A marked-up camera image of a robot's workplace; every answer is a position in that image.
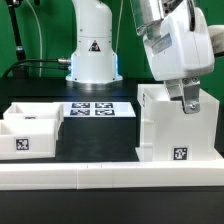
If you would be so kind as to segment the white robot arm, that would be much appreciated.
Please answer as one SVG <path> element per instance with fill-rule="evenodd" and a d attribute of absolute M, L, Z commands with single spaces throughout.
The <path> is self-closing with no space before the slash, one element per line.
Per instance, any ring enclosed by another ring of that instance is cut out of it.
<path fill-rule="evenodd" d="M 112 13 L 100 0 L 72 0 L 77 47 L 66 81 L 102 88 L 120 81 L 112 49 Z M 224 56 L 224 25 L 208 25 L 194 0 L 130 0 L 136 33 L 143 38 L 155 80 L 187 114 L 200 111 L 199 77 L 214 70 Z"/>

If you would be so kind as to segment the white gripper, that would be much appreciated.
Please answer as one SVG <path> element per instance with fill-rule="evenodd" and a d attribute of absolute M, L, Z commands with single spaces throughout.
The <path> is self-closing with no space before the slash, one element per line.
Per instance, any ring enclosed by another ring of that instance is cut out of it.
<path fill-rule="evenodd" d="M 195 8 L 195 16 L 196 27 L 194 31 L 190 31 L 189 13 L 184 7 L 178 7 L 162 21 L 160 39 L 153 41 L 147 36 L 143 37 L 154 79 L 168 80 L 165 87 L 170 100 L 183 99 L 186 114 L 200 111 L 198 76 L 214 69 L 214 53 L 206 20 L 198 7 Z M 181 87 L 180 82 L 173 79 L 183 79 Z"/>

